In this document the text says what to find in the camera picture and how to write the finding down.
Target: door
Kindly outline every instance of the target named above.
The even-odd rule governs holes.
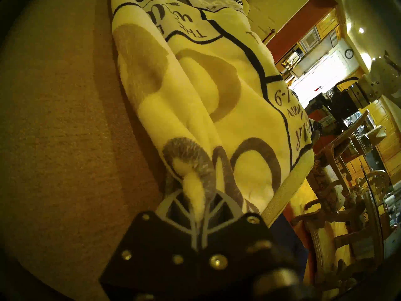
[[[309,0],[249,0],[251,30],[262,41],[271,29],[278,32]]]
[[[347,76],[348,62],[345,61],[341,49],[336,49],[322,63],[312,68],[306,76],[291,88],[298,96],[303,107],[319,93],[325,93],[336,83]]]

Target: kitchen cabinet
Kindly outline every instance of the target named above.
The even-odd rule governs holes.
[[[355,181],[357,178],[364,177],[362,168],[365,170],[366,173],[370,172],[369,166],[362,155],[348,162],[346,166],[352,177],[352,185],[356,185]]]
[[[249,0],[251,9],[248,14],[248,19],[251,30],[264,40],[271,29],[275,29],[275,31],[278,32],[308,1],[309,0]]]
[[[334,8],[316,24],[320,39],[323,39],[326,35],[333,31],[338,24],[339,19],[337,17],[336,9]]]
[[[386,128],[386,138],[381,141],[376,149],[380,154],[384,167],[394,184],[401,179],[401,134],[395,120],[388,109],[386,103],[382,100],[376,100],[361,112],[369,110],[370,115],[376,125],[382,125]]]
[[[339,41],[341,39],[340,25],[337,25],[337,27],[335,28],[335,31],[336,31],[337,40]]]

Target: microwave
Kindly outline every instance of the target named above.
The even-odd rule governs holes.
[[[312,48],[314,48],[316,45],[318,45],[319,42],[320,36],[318,33],[318,29],[316,29],[315,26],[299,41],[299,43],[307,53],[310,52]]]
[[[297,43],[284,57],[276,64],[277,70],[284,74],[286,71],[294,68],[304,56],[304,51]]]

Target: ceiling light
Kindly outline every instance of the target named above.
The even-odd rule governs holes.
[[[370,70],[370,67],[372,65],[372,58],[369,56],[368,53],[361,53],[360,55],[363,59],[363,61],[365,62],[367,68]]]
[[[347,20],[347,32],[350,32],[352,28],[352,22]]]

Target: kitchen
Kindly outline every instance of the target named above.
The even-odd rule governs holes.
[[[332,95],[338,82],[369,73],[374,56],[382,56],[385,50],[399,59],[391,32],[385,31],[367,4],[367,0],[249,0],[252,31],[268,47],[276,68],[304,108],[320,93]],[[354,83],[350,80],[338,89],[346,90]],[[374,158],[369,154],[347,166],[354,176],[361,176],[361,165],[367,171],[384,169],[396,183],[401,179],[399,108],[382,96],[368,106],[359,105],[359,111],[366,109],[374,125],[385,127],[387,137],[373,147]]]

